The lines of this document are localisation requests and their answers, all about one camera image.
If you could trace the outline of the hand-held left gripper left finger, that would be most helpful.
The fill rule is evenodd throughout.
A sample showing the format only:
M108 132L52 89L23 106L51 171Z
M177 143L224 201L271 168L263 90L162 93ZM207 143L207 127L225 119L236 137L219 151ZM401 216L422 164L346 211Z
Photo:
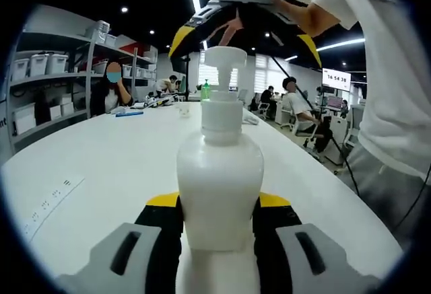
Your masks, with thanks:
M64 293L175 293L182 233L179 193L158 195L134 223L97 243L83 268L59 276L59 287Z

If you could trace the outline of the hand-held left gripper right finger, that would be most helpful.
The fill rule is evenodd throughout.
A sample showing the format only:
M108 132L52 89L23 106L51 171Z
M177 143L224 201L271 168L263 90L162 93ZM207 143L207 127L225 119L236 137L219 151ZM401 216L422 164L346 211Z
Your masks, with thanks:
M373 293L380 280L361 274L346 251L290 202L262 192L253 210L254 252L262 293Z

